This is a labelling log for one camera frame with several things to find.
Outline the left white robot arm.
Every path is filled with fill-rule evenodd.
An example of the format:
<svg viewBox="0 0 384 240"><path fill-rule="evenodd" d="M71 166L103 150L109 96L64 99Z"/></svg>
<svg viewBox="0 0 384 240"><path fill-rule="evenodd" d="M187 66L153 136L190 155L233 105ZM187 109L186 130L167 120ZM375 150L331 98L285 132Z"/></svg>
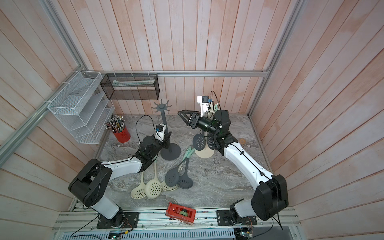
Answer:
<svg viewBox="0 0 384 240"><path fill-rule="evenodd" d="M96 210L105 219L122 217L121 208L105 196L110 180L144 172L155 161L161 149L168 149L171 132L166 133L162 140L154 135L145 137L133 157L113 161L100 162L92 159L80 170L69 184L69 191L86 207Z"/></svg>

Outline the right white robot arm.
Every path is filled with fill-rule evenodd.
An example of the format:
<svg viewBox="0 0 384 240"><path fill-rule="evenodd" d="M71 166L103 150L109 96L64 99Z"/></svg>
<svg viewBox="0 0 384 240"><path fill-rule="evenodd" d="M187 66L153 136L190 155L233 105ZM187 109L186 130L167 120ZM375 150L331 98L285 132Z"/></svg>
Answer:
<svg viewBox="0 0 384 240"><path fill-rule="evenodd" d="M198 111L179 111L178 115L192 129L207 132L213 139L215 150L230 160L255 190L251 199L241 199L230 206L229 216L233 222L251 216L267 221L289 206L286 179L267 171L243 149L230 132L227 110L216 111L211 119L202 117Z"/></svg>

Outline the grey skimmer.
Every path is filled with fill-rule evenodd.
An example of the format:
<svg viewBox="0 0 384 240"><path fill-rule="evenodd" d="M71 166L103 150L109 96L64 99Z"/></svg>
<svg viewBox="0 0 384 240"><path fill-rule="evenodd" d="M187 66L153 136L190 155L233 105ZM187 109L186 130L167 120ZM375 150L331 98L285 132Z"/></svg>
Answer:
<svg viewBox="0 0 384 240"><path fill-rule="evenodd" d="M186 168L185 168L184 174L179 177L179 181L178 181L178 186L181 189L189 189L194 184L193 180L188 176L188 167L189 167L189 161L190 161L189 159L191 154L193 153L193 150L194 149L191 146L189 146L189 148L187 149L187 152L185 153L184 160L186 160Z"/></svg>
<svg viewBox="0 0 384 240"><path fill-rule="evenodd" d="M206 138L201 134L196 134L193 138L193 147L196 151L202 151L206 147Z"/></svg>
<svg viewBox="0 0 384 240"><path fill-rule="evenodd" d="M209 147L211 150L215 150L215 149L216 149L216 145L215 145L215 142L214 142L214 138L213 138L213 137L207 137L207 145L208 145L208 147Z"/></svg>

